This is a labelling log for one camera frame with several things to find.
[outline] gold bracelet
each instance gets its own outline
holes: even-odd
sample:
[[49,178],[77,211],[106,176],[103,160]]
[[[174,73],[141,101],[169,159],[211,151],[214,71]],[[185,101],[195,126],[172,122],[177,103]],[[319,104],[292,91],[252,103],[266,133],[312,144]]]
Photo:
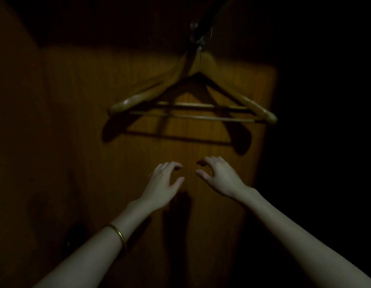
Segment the gold bracelet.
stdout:
[[107,224],[104,227],[110,227],[110,228],[112,228],[119,235],[120,240],[121,240],[121,243],[122,243],[122,247],[121,248],[124,248],[125,249],[125,253],[126,253],[128,251],[128,249],[127,249],[127,243],[125,242],[125,239],[124,239],[123,235],[121,234],[121,232],[113,224]]

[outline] person's left arm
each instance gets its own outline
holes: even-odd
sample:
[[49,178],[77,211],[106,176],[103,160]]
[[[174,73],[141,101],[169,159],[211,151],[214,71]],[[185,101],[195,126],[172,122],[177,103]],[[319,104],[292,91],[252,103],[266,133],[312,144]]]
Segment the person's left arm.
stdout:
[[[181,168],[176,162],[159,164],[139,199],[131,201],[125,210],[111,222],[125,241],[134,230],[156,209],[164,207],[183,183],[180,177],[170,186],[173,169]],[[119,235],[110,227],[103,228],[82,247],[46,275],[35,287],[97,287],[121,251]]]

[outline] person's left hand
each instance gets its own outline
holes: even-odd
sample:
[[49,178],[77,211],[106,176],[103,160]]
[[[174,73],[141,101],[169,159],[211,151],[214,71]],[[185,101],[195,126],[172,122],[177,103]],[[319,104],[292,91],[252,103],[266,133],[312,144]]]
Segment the person's left hand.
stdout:
[[164,207],[176,195],[184,181],[184,177],[180,177],[173,185],[169,185],[172,171],[182,167],[177,162],[159,164],[149,175],[148,185],[141,195],[140,200],[148,203],[153,210]]

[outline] forearm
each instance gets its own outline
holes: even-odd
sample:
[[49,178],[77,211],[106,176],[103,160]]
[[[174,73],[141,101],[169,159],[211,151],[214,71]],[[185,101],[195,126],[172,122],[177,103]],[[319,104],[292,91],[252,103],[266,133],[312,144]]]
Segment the forearm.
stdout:
[[[130,202],[112,224],[125,241],[153,210],[139,200]],[[45,276],[37,287],[97,287],[121,251],[117,233],[103,228],[56,269]]]
[[318,287],[371,287],[371,278],[274,208],[255,189],[237,193]]

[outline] bare arm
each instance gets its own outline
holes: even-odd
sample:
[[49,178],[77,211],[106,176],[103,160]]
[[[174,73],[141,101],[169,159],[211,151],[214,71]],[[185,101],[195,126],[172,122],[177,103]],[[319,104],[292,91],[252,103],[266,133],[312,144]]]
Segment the bare arm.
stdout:
[[[154,210],[164,207],[176,194],[184,178],[169,186],[176,162],[159,164],[141,197],[131,201],[125,210],[112,221],[125,241]],[[109,227],[98,232],[82,247],[46,275],[35,287],[97,287],[121,251],[117,233]]]
[[217,193],[249,209],[284,245],[307,276],[318,287],[371,287],[371,278],[344,257],[313,237],[266,201],[258,191],[246,186],[221,157],[206,157],[199,165],[209,165],[213,175],[196,174]]

